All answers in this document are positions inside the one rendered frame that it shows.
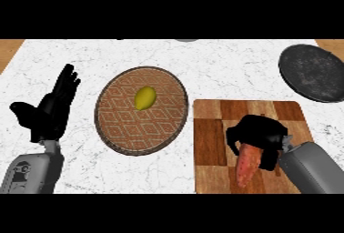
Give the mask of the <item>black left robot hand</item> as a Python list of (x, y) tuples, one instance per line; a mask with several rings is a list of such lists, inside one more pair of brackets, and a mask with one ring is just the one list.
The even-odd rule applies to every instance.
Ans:
[(9, 105), (20, 125), (32, 130), (32, 142), (60, 140), (69, 126), (70, 106), (82, 80), (74, 65), (67, 64), (55, 82), (52, 92), (38, 106), (26, 102)]

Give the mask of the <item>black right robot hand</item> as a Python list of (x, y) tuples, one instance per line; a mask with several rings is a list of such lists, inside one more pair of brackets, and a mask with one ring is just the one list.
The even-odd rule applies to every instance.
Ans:
[(274, 171), (277, 167), (278, 151), (283, 149), (283, 139), (288, 135), (288, 128), (266, 116), (246, 115), (235, 127), (226, 130), (228, 145), (235, 155), (240, 155), (235, 142), (262, 149), (260, 169)]

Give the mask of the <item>wooden cutting board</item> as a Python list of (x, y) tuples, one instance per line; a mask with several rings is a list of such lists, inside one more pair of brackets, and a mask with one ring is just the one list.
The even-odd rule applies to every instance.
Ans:
[(293, 134), (293, 144), (312, 141), (312, 134), (300, 104), (296, 101), (219, 100), (194, 101), (194, 159), (195, 191), (207, 193), (293, 193), (300, 190), (283, 169), (259, 170), (244, 188), (237, 186), (237, 156), (228, 146), (226, 129), (246, 114), (271, 117)]

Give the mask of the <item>round patterned brown placemat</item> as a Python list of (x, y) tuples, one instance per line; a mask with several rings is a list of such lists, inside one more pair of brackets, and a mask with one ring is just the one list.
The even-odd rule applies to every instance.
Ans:
[[(157, 91), (156, 104), (135, 107), (139, 90)], [(95, 109), (95, 124), (107, 146), (128, 156), (160, 151), (178, 138), (188, 121), (188, 91), (166, 69), (138, 66), (125, 71), (104, 87)]]

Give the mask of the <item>yellow lemon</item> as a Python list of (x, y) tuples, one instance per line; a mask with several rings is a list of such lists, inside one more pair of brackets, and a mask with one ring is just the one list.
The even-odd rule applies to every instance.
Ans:
[(157, 101), (157, 91), (151, 86), (145, 86), (135, 96), (135, 107), (138, 110), (148, 109)]

